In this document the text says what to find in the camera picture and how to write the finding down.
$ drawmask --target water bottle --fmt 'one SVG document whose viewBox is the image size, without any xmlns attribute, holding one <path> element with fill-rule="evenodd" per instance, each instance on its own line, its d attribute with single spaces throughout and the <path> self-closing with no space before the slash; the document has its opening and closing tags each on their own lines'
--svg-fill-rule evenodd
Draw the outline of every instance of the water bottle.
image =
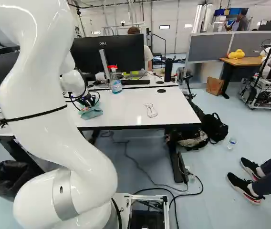
<svg viewBox="0 0 271 229">
<path fill-rule="evenodd" d="M 120 93 L 123 88 L 122 88 L 122 82 L 121 80 L 117 77 L 116 75 L 116 65 L 110 65 L 108 68 L 111 69 L 111 76 L 110 76 L 110 86 L 113 94 L 118 94 Z"/>
<path fill-rule="evenodd" d="M 232 150 L 232 149 L 234 148 L 234 146 L 236 145 L 236 143 L 237 143 L 236 138 L 231 137 L 231 138 L 229 139 L 227 148 L 228 148 L 229 150 Z"/>
</svg>

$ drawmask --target paper bag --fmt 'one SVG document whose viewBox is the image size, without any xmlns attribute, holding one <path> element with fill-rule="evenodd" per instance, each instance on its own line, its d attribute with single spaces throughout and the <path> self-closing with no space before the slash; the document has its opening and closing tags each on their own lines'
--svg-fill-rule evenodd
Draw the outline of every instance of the paper bag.
<svg viewBox="0 0 271 229">
<path fill-rule="evenodd" d="M 208 77 L 207 92 L 213 95 L 219 95 L 221 94 L 223 84 L 224 84 L 223 80 Z"/>
</svg>

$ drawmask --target robot base stand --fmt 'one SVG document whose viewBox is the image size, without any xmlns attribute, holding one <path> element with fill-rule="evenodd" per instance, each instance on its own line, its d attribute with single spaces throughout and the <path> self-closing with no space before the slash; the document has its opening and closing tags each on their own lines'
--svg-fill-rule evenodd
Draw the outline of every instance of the robot base stand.
<svg viewBox="0 0 271 229">
<path fill-rule="evenodd" d="M 150 228 L 150 224 L 153 224 L 153 228 L 169 229 L 169 202 L 167 196 L 115 193 L 113 199 L 120 210 L 123 229 Z M 103 229 L 119 229 L 114 207 L 110 219 Z"/>
</svg>

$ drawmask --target sneaker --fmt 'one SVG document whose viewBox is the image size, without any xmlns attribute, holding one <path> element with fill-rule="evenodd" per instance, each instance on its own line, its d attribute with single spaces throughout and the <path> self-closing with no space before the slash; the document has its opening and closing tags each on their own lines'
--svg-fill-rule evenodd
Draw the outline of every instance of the sneaker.
<svg viewBox="0 0 271 229">
<path fill-rule="evenodd" d="M 247 173 L 250 174 L 254 181 L 261 179 L 261 177 L 258 175 L 256 171 L 256 168 L 259 167 L 258 164 L 255 164 L 254 162 L 251 162 L 244 157 L 240 159 L 240 164 L 247 171 Z"/>
<path fill-rule="evenodd" d="M 250 190 L 247 188 L 249 184 L 252 184 L 252 180 L 242 180 L 235 176 L 233 173 L 228 173 L 227 178 L 232 185 L 232 187 L 241 193 L 249 202 L 255 205 L 261 204 L 261 200 L 265 199 L 265 197 L 255 197 L 251 194 Z"/>
</svg>

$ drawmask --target window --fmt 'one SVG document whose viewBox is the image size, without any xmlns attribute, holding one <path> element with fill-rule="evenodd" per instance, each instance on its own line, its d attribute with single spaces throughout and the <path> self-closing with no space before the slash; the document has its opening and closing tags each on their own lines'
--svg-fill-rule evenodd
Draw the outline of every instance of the window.
<svg viewBox="0 0 271 229">
<path fill-rule="evenodd" d="M 160 25 L 159 28 L 161 30 L 168 30 L 169 29 L 169 25 Z"/>
<path fill-rule="evenodd" d="M 101 34 L 100 31 L 91 31 L 92 35 L 98 35 L 98 34 Z"/>
<path fill-rule="evenodd" d="M 191 27 L 193 27 L 192 24 L 185 24 L 185 25 L 184 25 L 184 28 L 191 28 Z"/>
</svg>

